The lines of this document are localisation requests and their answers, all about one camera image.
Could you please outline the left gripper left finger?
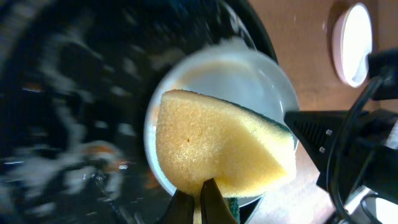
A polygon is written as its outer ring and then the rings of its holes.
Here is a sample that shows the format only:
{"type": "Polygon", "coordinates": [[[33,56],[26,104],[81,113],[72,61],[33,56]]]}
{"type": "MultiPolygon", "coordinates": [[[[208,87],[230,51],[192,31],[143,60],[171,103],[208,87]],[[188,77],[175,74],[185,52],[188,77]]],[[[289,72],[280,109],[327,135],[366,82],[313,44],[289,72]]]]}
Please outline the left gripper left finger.
{"type": "Polygon", "coordinates": [[[176,190],[160,224],[193,224],[195,199],[180,190],[176,190]]]}

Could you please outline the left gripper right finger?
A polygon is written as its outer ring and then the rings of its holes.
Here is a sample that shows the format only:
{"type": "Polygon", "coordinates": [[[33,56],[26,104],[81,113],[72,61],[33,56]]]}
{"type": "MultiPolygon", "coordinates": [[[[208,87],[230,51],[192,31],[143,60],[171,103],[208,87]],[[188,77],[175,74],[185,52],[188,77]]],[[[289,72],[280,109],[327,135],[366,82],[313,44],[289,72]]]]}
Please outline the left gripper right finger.
{"type": "Polygon", "coordinates": [[[200,205],[202,224],[237,224],[214,179],[203,183],[200,205]]]}

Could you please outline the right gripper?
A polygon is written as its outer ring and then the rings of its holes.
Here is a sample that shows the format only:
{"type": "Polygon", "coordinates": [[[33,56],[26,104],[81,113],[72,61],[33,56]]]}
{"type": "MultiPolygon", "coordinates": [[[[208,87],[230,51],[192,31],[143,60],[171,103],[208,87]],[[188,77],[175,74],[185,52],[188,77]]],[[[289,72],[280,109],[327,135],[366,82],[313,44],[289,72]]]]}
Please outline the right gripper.
{"type": "MultiPolygon", "coordinates": [[[[288,111],[284,121],[302,143],[319,171],[326,171],[330,146],[347,111],[288,111]]],[[[338,164],[338,190],[342,201],[365,185],[397,202],[397,113],[363,111],[347,139],[338,164]]]]}

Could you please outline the yellow sponge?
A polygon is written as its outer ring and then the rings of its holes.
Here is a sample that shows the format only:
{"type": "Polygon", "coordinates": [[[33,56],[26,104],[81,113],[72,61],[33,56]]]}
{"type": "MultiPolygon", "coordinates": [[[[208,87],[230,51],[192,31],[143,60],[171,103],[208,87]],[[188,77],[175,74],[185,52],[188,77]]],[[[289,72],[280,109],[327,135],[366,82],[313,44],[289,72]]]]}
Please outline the yellow sponge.
{"type": "Polygon", "coordinates": [[[229,101],[170,90],[160,100],[155,148],[169,182],[195,199],[214,179],[222,197],[260,196],[296,176],[294,137],[270,118],[229,101]]]}

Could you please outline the white plate top pinkish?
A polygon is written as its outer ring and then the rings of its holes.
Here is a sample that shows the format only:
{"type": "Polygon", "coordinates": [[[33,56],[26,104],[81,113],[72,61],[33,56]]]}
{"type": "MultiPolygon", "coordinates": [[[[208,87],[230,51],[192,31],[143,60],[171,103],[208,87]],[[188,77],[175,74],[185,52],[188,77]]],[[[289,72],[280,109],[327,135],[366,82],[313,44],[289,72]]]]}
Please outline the white plate top pinkish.
{"type": "Polygon", "coordinates": [[[360,87],[368,75],[368,55],[373,51],[371,18],[363,3],[351,6],[339,17],[331,45],[340,80],[353,88],[360,87]]]}

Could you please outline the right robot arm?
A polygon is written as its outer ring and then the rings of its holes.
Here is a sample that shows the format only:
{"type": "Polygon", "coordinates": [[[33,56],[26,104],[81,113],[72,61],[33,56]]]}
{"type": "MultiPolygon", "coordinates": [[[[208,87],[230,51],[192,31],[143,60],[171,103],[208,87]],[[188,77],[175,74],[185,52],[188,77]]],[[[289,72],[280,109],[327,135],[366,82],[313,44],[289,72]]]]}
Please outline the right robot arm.
{"type": "Polygon", "coordinates": [[[397,50],[366,57],[370,81],[348,111],[288,111],[284,121],[320,172],[317,185],[335,205],[359,187],[397,202],[397,113],[366,111],[397,98],[397,50]]]}

